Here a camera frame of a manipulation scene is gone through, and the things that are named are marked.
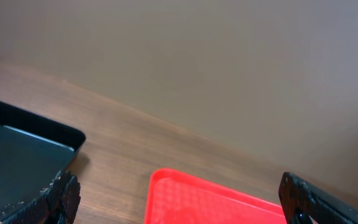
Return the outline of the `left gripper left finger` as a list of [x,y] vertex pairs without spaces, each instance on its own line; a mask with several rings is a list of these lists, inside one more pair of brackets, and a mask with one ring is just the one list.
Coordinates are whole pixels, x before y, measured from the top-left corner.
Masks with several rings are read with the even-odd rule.
[[0,213],[0,224],[73,224],[80,204],[80,183],[69,170],[59,171],[49,187],[28,204]]

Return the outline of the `black rectangular water tray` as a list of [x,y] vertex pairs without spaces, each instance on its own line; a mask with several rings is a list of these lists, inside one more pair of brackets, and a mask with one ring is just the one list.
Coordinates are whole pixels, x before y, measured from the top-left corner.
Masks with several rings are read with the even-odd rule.
[[0,101],[0,213],[37,198],[85,140],[78,129]]

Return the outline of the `red plastic serving tray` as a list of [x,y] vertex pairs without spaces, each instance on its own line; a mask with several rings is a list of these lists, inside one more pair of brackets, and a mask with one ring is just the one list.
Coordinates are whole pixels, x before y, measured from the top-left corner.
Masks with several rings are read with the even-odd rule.
[[162,168],[150,177],[144,222],[286,224],[286,219],[277,204]]

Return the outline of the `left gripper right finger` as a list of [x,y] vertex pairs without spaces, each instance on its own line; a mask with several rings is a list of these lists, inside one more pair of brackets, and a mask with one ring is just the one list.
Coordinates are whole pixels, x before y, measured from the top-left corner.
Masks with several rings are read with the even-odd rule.
[[358,210],[291,172],[284,172],[278,196],[288,224],[358,224]]

